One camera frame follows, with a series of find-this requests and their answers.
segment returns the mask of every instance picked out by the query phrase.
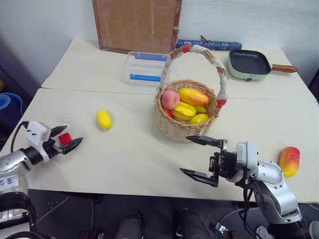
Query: red ribbon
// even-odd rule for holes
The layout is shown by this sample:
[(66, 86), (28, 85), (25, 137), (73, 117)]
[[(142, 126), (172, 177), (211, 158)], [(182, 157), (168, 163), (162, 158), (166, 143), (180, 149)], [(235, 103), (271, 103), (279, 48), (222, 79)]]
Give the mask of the red ribbon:
[(183, 53), (189, 52), (190, 51), (190, 45), (184, 45), (183, 46)]
[(217, 100), (217, 108), (222, 108), (223, 105), (225, 105), (227, 102), (227, 99), (226, 100)]

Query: mango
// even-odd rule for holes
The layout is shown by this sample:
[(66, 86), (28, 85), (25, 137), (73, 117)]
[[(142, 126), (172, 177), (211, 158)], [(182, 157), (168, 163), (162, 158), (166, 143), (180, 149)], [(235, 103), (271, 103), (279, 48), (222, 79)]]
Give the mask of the mango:
[(299, 169), (300, 152), (295, 147), (284, 148), (279, 156), (279, 166), (285, 177), (294, 176)]
[(180, 88), (178, 91), (180, 99), (193, 106), (206, 106), (209, 104), (209, 97), (202, 91), (194, 88)]
[(196, 114), (194, 106), (184, 102), (179, 102), (178, 106), (172, 110), (172, 112), (175, 117), (181, 120), (191, 120)]
[(96, 120), (99, 126), (103, 129), (109, 129), (112, 126), (110, 114), (105, 110), (99, 110), (96, 113)]
[(205, 114), (195, 115), (190, 121), (189, 124), (200, 124), (209, 120), (209, 117)]

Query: white table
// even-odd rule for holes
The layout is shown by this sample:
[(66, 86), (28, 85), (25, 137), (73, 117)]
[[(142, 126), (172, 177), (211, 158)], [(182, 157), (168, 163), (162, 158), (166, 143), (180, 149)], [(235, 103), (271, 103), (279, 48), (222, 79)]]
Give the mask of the white table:
[[(22, 119), (50, 127), (66, 123), (74, 138), (84, 139), (68, 155), (35, 166), (27, 177), (29, 187), (242, 201), (242, 189), (223, 178), (213, 188), (180, 172), (183, 167), (208, 173), (209, 157), (218, 148), (165, 137), (154, 123), (153, 102), (153, 95), (38, 90)], [(110, 130), (97, 127), (99, 109), (114, 117)], [(27, 147), (24, 134), (21, 129), (15, 149)], [(230, 99), (207, 135), (228, 139), (230, 150), (235, 150), (237, 142), (254, 141), (259, 160), (277, 162), (284, 147), (297, 147), (300, 168), (296, 176), (286, 179), (287, 184), (300, 202), (319, 202), (319, 108), (315, 102)], [(11, 137), (1, 155), (9, 153), (10, 142)]]
[[(258, 49), (270, 63), (291, 65), (282, 50)], [(212, 51), (227, 69), (228, 51)], [(124, 79), (126, 54), (101, 51), (97, 42), (72, 41), (43, 88), (79, 91), (155, 94), (155, 87), (128, 84)], [(217, 71), (200, 54), (176, 59), (169, 80), (193, 79), (219, 91)], [(271, 72), (260, 81), (246, 82), (229, 75), (230, 98), (316, 101), (297, 73)]]

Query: wicker basket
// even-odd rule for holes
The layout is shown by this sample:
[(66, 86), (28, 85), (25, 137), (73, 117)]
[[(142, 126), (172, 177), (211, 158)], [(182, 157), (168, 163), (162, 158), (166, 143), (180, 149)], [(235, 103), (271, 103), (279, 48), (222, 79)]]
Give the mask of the wicker basket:
[[(208, 88), (206, 85), (193, 80), (179, 80), (166, 84), (166, 75), (172, 60), (176, 59), (177, 57), (181, 56), (183, 53), (186, 52), (196, 52), (203, 54), (209, 60), (209, 62), (217, 68), (221, 85), (221, 89), (217, 97), (214, 94), (214, 91)], [(228, 78), (225, 74), (225, 68), (223, 64), (212, 55), (209, 49), (205, 47), (198, 45), (186, 45), (170, 53), (161, 75), (160, 90), (155, 99), (155, 119), (160, 131), (162, 131), (167, 137), (180, 142), (190, 142), (186, 138), (187, 136), (204, 135), (207, 132), (208, 128), (212, 125), (213, 121), (218, 117), (220, 109), (227, 101), (227, 81)], [(209, 116), (208, 121), (202, 124), (188, 124), (188, 122), (186, 121), (182, 121), (177, 118), (170, 118), (163, 111), (163, 108), (161, 106), (161, 97), (163, 93), (165, 91), (177, 92), (178, 89), (183, 87), (191, 87), (197, 89), (199, 91), (206, 93), (209, 96), (210, 102), (207, 106), (207, 115)]]

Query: cork board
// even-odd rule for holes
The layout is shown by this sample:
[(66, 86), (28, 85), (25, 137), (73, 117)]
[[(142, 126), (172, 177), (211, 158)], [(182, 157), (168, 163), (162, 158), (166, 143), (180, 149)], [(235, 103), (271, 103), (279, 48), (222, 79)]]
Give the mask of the cork board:
[(170, 53), (182, 0), (92, 0), (102, 50)]

